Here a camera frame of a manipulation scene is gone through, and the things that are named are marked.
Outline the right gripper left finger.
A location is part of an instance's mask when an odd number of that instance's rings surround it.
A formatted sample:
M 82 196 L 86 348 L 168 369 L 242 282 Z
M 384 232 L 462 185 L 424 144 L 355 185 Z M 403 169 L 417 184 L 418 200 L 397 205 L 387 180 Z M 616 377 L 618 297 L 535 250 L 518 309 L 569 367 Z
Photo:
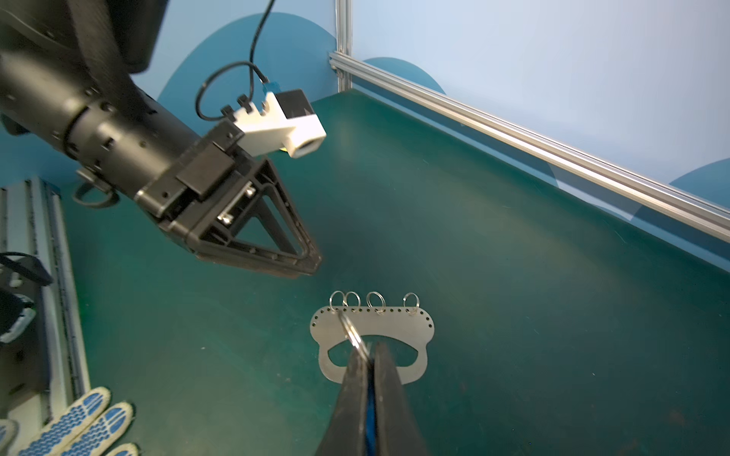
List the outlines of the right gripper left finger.
M 353 350 L 332 417 L 317 447 L 317 456 L 367 454 L 369 374 L 368 363 Z

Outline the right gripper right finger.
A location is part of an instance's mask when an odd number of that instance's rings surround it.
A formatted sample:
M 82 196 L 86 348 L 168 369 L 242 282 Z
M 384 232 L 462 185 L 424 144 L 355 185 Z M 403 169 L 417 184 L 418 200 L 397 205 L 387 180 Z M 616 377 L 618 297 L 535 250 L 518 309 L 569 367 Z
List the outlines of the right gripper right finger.
M 374 349 L 375 454 L 429 455 L 390 350 L 382 342 Z

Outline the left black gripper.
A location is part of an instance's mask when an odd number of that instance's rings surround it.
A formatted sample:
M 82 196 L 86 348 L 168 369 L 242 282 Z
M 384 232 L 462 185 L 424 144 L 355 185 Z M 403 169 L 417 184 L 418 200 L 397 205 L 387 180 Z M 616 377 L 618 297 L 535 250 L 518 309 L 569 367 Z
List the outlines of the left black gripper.
M 216 125 L 134 196 L 158 228 L 199 260 L 277 277 L 312 276 L 321 251 L 268 159 L 230 121 Z M 238 237 L 256 220 L 276 247 Z

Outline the silver metal keyring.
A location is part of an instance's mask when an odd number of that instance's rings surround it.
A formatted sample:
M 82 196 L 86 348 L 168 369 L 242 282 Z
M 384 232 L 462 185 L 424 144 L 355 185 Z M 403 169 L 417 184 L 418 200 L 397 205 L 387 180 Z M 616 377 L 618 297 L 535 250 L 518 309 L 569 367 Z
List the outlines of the silver metal keyring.
M 349 319 L 348 315 L 346 315 L 346 311 L 338 310 L 336 315 L 338 316 L 338 320 L 343 328 L 346 339 L 353 346 L 359 358 L 366 364 L 371 364 L 372 358 L 370 356 L 369 349 L 364 344 L 362 337 L 355 328 L 355 325 Z

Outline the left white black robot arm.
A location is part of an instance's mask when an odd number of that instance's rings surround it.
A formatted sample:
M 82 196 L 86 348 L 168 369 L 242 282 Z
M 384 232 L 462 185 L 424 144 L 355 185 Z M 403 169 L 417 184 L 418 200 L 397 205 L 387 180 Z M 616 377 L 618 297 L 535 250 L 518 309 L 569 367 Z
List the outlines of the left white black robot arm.
M 126 196 L 200 260 L 280 277 L 313 275 L 321 252 L 269 154 L 298 159 L 325 139 L 305 94 L 247 64 L 264 99 L 241 95 L 198 135 L 139 89 L 163 1 L 5 1 L 1 122 L 80 165 L 76 199 Z

